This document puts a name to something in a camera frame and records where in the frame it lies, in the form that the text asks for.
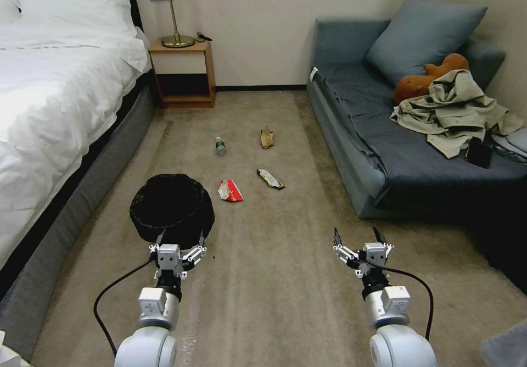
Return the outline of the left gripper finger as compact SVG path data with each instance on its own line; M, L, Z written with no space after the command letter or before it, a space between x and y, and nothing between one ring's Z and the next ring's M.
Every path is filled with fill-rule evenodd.
M205 233L201 231L198 243L189 249L181 251L181 262L183 268L194 268L207 253L207 247L205 244Z
M165 232L167 228L163 228L157 235L154 236L154 240L149 246L149 260L158 263L159 262L159 249L165 243Z

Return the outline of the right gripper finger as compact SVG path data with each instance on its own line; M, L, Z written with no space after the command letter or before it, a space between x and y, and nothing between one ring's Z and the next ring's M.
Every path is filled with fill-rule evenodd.
M361 264L362 251L350 249L342 244L338 229L334 228L333 251L335 255L350 268L359 268Z
M373 227L373 232L377 242L381 243L385 247L385 256L388 257L391 251L394 249L394 245L386 240L385 236L377 229L376 226Z

